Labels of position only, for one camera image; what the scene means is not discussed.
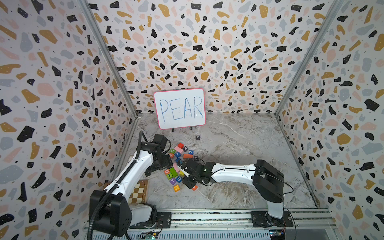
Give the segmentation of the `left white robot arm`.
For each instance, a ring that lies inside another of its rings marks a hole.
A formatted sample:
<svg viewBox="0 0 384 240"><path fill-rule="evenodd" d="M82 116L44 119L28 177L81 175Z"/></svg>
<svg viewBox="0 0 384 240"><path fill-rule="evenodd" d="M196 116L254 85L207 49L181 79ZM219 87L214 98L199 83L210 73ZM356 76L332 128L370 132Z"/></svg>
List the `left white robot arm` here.
<svg viewBox="0 0 384 240"><path fill-rule="evenodd" d="M143 175L148 177L155 171L172 167L168 154L171 146L170 140L163 135L155 135L152 141L148 141L144 132L139 133L133 159L114 181L90 196L88 240L93 239L94 231L108 234L110 239L128 238L128 229L132 226L148 229L163 226L155 205L131 204L129 198Z"/></svg>

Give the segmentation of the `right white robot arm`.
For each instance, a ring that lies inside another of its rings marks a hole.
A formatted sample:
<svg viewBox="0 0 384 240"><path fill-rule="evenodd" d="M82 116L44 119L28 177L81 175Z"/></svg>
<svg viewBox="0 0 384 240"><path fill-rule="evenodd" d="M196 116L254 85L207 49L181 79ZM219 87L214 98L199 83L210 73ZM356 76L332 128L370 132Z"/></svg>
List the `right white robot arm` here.
<svg viewBox="0 0 384 240"><path fill-rule="evenodd" d="M253 225L259 228L291 227L289 212L284 210L284 174L264 160L251 165L224 165L215 162L205 164L194 160L179 161L178 166L185 174L183 183L189 189L197 183L211 186L221 182L234 182L253 186L267 202L267 212L254 214Z"/></svg>

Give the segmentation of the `long pink block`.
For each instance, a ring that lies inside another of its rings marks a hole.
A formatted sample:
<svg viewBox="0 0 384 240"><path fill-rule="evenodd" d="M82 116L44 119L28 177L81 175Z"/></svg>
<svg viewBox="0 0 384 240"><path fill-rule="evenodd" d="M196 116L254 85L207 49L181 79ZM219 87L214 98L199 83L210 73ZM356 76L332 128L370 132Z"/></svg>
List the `long pink block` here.
<svg viewBox="0 0 384 240"><path fill-rule="evenodd" d="M176 171L177 173L180 172L180 168L179 168L179 166L178 166L176 163L173 164L173 168L175 169L175 171Z"/></svg>
<svg viewBox="0 0 384 240"><path fill-rule="evenodd" d="M174 147L175 151L178 152L178 153L183 153L183 149L179 148L179 147Z"/></svg>

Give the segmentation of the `long green block left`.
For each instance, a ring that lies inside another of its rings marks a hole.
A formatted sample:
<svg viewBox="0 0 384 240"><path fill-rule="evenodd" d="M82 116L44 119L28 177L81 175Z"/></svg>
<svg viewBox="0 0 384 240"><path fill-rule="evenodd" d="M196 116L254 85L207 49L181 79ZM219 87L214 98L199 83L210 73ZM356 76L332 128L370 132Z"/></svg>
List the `long green block left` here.
<svg viewBox="0 0 384 240"><path fill-rule="evenodd" d="M177 178L179 175L178 172L173 167L170 168L170 173L173 176L173 178Z"/></svg>

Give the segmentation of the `blue 9 block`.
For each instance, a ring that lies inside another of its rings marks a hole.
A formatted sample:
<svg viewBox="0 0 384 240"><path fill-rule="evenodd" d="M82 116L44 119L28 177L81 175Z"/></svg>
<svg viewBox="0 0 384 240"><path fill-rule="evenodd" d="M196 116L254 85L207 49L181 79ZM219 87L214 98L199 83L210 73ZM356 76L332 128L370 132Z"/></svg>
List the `blue 9 block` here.
<svg viewBox="0 0 384 240"><path fill-rule="evenodd" d="M178 177L176 178L176 180L177 180L178 183L181 183L181 182L183 181L183 178L180 177L180 176L178 176Z"/></svg>

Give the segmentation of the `long orange block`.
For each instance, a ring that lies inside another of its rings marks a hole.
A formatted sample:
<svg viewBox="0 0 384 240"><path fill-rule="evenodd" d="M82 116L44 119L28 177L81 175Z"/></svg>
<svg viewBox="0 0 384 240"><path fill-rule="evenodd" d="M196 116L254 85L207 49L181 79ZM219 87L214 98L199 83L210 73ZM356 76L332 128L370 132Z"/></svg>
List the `long orange block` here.
<svg viewBox="0 0 384 240"><path fill-rule="evenodd" d="M193 155L190 155L190 154L184 154L183 155L183 159L193 159L194 156Z"/></svg>

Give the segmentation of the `purple Y block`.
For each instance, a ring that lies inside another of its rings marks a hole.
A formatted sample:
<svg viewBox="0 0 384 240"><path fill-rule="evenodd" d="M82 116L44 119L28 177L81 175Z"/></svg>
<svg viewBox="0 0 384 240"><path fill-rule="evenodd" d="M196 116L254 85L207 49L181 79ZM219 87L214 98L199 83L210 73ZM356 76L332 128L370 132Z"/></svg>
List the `purple Y block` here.
<svg viewBox="0 0 384 240"><path fill-rule="evenodd" d="M177 182L176 179L174 179L174 178L170 179L170 183L171 183L172 185L174 185L176 182Z"/></svg>

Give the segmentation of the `orange X block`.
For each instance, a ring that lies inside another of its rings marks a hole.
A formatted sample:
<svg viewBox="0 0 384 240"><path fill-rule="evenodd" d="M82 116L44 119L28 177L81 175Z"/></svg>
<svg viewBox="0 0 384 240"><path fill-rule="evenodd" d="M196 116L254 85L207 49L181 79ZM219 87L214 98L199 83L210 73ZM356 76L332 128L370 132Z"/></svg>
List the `orange X block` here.
<svg viewBox="0 0 384 240"><path fill-rule="evenodd" d="M181 190L180 185L174 185L173 189L175 193Z"/></svg>

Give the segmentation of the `wooden chessboard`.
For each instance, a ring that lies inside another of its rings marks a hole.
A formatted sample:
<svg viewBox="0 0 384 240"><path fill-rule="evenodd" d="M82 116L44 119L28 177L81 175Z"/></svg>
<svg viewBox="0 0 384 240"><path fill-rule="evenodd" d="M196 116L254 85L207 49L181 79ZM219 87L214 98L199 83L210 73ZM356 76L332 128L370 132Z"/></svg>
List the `wooden chessboard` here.
<svg viewBox="0 0 384 240"><path fill-rule="evenodd" d="M132 181L122 181L112 192L112 196L123 196L128 204L144 204L148 196L148 180L138 180L135 184Z"/></svg>

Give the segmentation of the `pink framed whiteboard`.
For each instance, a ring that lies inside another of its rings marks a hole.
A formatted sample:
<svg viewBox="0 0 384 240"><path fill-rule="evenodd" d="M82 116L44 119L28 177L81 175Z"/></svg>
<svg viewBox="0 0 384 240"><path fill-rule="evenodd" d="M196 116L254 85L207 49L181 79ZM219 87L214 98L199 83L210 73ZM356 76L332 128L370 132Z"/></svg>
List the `pink framed whiteboard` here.
<svg viewBox="0 0 384 240"><path fill-rule="evenodd" d="M155 92L154 100L161 130L206 124L205 91L201 88Z"/></svg>

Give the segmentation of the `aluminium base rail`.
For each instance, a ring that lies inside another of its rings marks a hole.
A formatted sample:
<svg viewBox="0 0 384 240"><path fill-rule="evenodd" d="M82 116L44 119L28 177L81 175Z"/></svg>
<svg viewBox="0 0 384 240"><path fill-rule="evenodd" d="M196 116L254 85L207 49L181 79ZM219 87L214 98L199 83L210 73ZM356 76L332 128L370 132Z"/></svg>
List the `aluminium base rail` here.
<svg viewBox="0 0 384 240"><path fill-rule="evenodd" d="M136 224L122 236L94 231L94 240L340 240L325 209L286 209L269 222L264 209L158 210L154 224Z"/></svg>

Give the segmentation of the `aluminium corner post left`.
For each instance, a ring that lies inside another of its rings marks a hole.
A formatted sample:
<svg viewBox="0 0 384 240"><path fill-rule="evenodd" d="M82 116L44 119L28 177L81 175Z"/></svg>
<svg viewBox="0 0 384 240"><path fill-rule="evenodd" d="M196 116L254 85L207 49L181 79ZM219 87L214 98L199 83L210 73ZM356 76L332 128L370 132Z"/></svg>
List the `aluminium corner post left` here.
<svg viewBox="0 0 384 240"><path fill-rule="evenodd" d="M109 66L109 68L110 68L110 70L111 70L111 72L112 72L112 74L113 74L113 76L117 82L117 85L118 85L118 87L122 93L122 96L125 99L125 102L127 104L127 108L129 110L129 114L131 115L131 117L133 119L136 119L138 117L138 113L134 108L134 105L131 101L130 95L129 95L126 87L125 87L125 84L122 80L121 75L119 74L119 71L116 67L116 64L115 64L115 62L114 62L114 60L110 54L108 46L103 39L102 32L100 31L99 26L97 24L97 21L94 18L94 15L91 11L89 3L88 3L88 1L83 1L83 0L79 0L78 2L79 2L81 10L83 11L83 13L85 15L85 19L87 20L87 23L89 24L89 27L95 36L96 42L98 43L100 50L106 59L106 63L108 64L108 66Z"/></svg>

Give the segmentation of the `aluminium corner post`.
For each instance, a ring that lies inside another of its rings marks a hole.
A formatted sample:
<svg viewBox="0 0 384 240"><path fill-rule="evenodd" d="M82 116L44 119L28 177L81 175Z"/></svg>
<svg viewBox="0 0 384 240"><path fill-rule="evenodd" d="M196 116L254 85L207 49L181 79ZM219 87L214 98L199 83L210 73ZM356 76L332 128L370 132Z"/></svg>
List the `aluminium corner post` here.
<svg viewBox="0 0 384 240"><path fill-rule="evenodd" d="M103 39L102 32L100 31L99 26L97 24L97 21L94 18L94 15L91 11L89 3L88 3L88 1L83 1L83 0L79 0L78 2L79 2L81 10L83 11L83 13L85 15L85 19L87 20L87 23L89 24L89 27L95 36L96 42L98 43L100 50L106 59L106 63L108 64L108 66L109 66L109 68L110 68L110 70L111 70L111 72L112 72L112 74L113 74L113 76L117 82L117 85L118 85L118 87L122 93L122 96L125 99L125 102L127 104L127 108L129 110L129 114L131 115L131 117L133 119L136 119L138 117L138 113L134 108L134 105L131 101L130 95L129 95L126 87L125 87L125 84L122 80L121 75L119 74L119 71L116 67L116 64L115 64L115 62L114 62L114 60L110 54L108 46Z"/></svg>
<svg viewBox="0 0 384 240"><path fill-rule="evenodd" d="M324 35L329 30L329 27L331 26L337 13L341 9L343 2L344 1L342 1L342 0L334 0L332 2L332 5L331 5L329 11L327 12L325 20L323 21L322 25L319 28L317 35L315 36L313 42L311 43L310 47L308 48L308 52L304 56L302 62L299 64L298 70L296 71L296 73L293 77L293 80L291 81L291 83L287 87L287 90L283 96L283 99L279 103L278 108L274 113L276 119L278 119L279 114L283 111L285 104L289 100L290 94L294 91L294 88L295 88L296 84L299 82L304 71L306 70L307 65L310 63L311 59L314 57L315 53L317 52L317 48L319 47L320 43L322 42Z"/></svg>

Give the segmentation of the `aluminium corner post right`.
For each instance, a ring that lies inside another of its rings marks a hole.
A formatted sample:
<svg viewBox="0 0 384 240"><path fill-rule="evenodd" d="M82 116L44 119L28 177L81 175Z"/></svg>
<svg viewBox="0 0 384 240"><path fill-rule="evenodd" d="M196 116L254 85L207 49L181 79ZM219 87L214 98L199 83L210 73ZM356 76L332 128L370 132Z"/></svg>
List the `aluminium corner post right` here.
<svg viewBox="0 0 384 240"><path fill-rule="evenodd" d="M278 119L279 114L283 111L285 104L289 100L290 94L294 91L294 88L295 88L296 84L299 82L304 71L306 70L307 65L310 63L311 59L314 57L315 53L317 52L317 48L319 47L320 43L322 42L324 35L329 30L329 27L331 26L337 13L341 9L343 2L344 1L342 1L342 0L334 0L332 2L332 5L331 5L329 11L327 12L325 20L323 21L322 25L319 28L317 35L315 36L313 42L311 43L310 47L308 48L308 52L304 56L302 62L299 64L298 70L296 71L296 73L293 77L293 80L291 81L291 83L287 87L287 90L283 96L283 99L279 103L278 108L274 113L276 119Z"/></svg>

